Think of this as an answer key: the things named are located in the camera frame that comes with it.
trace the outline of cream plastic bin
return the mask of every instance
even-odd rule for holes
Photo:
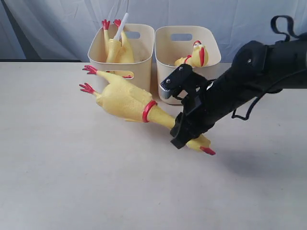
[[[125,25],[124,31],[132,46],[135,63],[105,63],[107,56],[105,53],[103,28],[100,28],[97,32],[88,51],[90,62],[95,68],[101,71],[131,71],[133,78],[127,79],[127,81],[131,81],[134,85],[149,91],[154,50],[154,29],[144,24],[128,23]],[[113,38],[117,32],[117,27],[111,24],[108,32],[109,37]],[[139,38],[130,38],[130,32],[134,32],[135,34],[139,33]],[[106,80],[103,78],[97,77],[97,81],[101,88],[107,85]]]
[[[179,37],[189,35],[191,39],[188,41],[172,40],[172,35],[179,35]],[[193,71],[209,80],[217,77],[217,64],[221,61],[221,53],[209,29],[201,26],[165,26],[159,28],[155,32],[154,41],[159,84],[176,69],[174,62],[177,59],[191,55],[193,43],[197,40],[201,41],[206,46],[209,61],[205,67],[193,67]],[[168,104],[180,104],[180,101],[174,97],[170,97],[169,99],[162,98],[161,88],[158,88],[159,96],[162,101]]]

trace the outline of yellow rubber chicken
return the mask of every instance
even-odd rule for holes
[[[89,71],[87,74],[101,76],[109,82],[102,93],[96,92],[87,83],[79,85],[82,87],[81,91],[93,94],[96,97],[96,103],[107,113],[131,122],[154,122],[168,129],[175,125],[175,119],[157,106],[157,102],[153,100],[149,92],[138,88],[119,75],[99,71],[93,66],[87,65],[83,70]],[[210,141],[203,135],[190,140],[187,146],[196,151],[215,154],[209,148]]]
[[[120,19],[114,20],[114,24],[117,28],[121,24]],[[106,52],[106,62],[107,63],[134,63],[133,50],[131,44],[126,36],[124,30],[120,33],[121,42],[109,38],[108,29],[110,26],[110,21],[104,19],[102,21],[102,26],[104,29],[104,38],[105,38],[105,52]],[[132,78],[129,71],[114,71],[113,73],[121,75],[124,78]]]
[[[188,64],[192,67],[203,67],[207,65],[209,60],[208,52],[206,47],[200,42],[196,41],[193,44],[193,53],[187,57],[182,57],[175,61],[175,66],[181,64]]]

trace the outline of white table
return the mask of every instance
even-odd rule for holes
[[[220,120],[209,156],[106,114],[83,66],[0,63],[1,230],[307,229],[307,90]]]

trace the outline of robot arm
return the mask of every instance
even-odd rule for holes
[[[277,30],[279,17],[287,19],[289,34]],[[307,34],[295,35],[293,25],[289,16],[272,18],[272,30],[286,35],[286,39],[270,46],[257,41],[245,44],[231,67],[214,81],[206,80],[193,72],[191,66],[183,64],[160,84],[165,98],[173,96],[183,104],[183,112],[171,129],[171,142],[178,149],[231,112],[232,118],[248,120],[255,104],[267,93],[307,89]],[[290,41],[290,36],[297,40]],[[187,95],[179,98],[183,90]],[[255,97],[245,117],[236,115],[238,107]]]

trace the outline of white straw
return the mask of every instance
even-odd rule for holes
[[[118,28],[118,30],[117,30],[117,33],[116,33],[116,35],[114,36],[114,40],[118,40],[118,41],[119,41],[120,33],[121,33],[121,32],[123,31],[123,29],[124,29],[124,26],[125,26],[125,24],[126,24],[126,21],[127,21],[127,19],[128,19],[128,16],[129,16],[129,14],[128,14],[128,13],[125,13],[124,18],[123,18],[123,20],[121,21],[121,24],[120,24],[120,26],[119,26],[119,28]]]

